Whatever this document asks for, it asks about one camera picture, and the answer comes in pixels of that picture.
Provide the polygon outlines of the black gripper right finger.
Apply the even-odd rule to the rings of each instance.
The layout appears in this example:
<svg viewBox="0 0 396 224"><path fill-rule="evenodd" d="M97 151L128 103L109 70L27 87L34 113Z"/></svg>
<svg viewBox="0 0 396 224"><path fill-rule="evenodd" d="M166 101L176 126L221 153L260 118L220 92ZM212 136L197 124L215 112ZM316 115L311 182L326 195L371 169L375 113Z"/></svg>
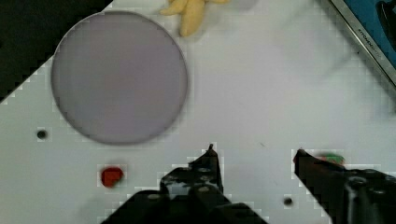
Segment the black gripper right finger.
<svg viewBox="0 0 396 224"><path fill-rule="evenodd" d="M294 173L332 224L396 224L396 182L374 169L347 169L299 149Z"/></svg>

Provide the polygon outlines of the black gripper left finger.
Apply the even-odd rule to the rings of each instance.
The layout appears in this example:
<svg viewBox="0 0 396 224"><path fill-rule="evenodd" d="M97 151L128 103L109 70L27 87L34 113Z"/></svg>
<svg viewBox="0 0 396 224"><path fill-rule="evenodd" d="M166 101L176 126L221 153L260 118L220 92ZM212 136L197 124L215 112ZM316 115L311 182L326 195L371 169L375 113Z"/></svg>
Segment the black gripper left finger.
<svg viewBox="0 0 396 224"><path fill-rule="evenodd" d="M218 153L209 147L165 175L157 190L141 190L101 224L268 224L223 194Z"/></svg>

